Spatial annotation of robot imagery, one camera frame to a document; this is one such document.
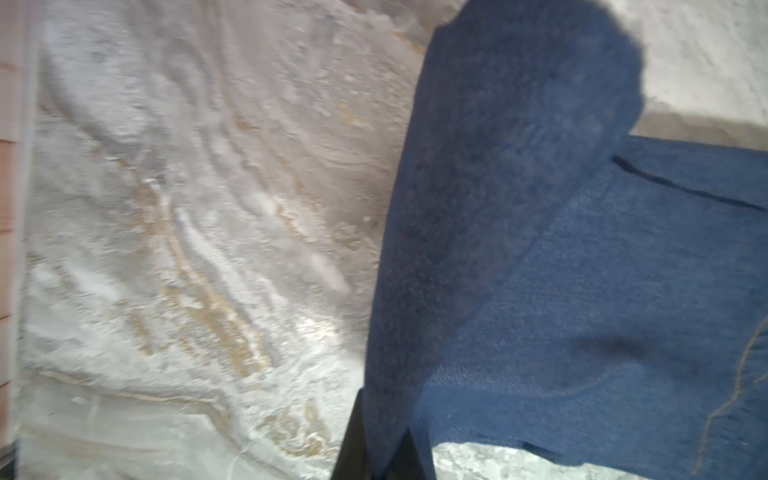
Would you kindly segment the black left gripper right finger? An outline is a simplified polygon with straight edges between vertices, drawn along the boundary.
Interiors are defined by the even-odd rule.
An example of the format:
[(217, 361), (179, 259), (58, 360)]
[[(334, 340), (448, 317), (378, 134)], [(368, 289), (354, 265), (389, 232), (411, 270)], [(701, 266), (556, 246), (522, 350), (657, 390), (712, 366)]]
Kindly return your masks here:
[(424, 468), (414, 442), (412, 432), (407, 430), (388, 468), (386, 480), (426, 480)]

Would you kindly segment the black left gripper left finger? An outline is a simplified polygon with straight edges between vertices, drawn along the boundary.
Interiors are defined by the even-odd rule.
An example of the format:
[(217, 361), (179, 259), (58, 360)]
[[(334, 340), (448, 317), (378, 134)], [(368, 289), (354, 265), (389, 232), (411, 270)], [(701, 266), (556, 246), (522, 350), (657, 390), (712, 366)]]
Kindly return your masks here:
[(363, 390), (359, 390), (351, 411), (331, 480), (371, 480), (363, 424)]

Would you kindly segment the dark blue denim jeans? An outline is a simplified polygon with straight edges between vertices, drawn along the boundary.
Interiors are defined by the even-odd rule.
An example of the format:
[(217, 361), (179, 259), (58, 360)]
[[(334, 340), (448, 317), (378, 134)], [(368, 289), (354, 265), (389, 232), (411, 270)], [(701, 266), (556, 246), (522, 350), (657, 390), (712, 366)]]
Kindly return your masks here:
[(767, 156), (639, 137), (591, 1), (470, 1), (424, 57), (357, 406), (368, 471), (444, 442), (767, 475)]

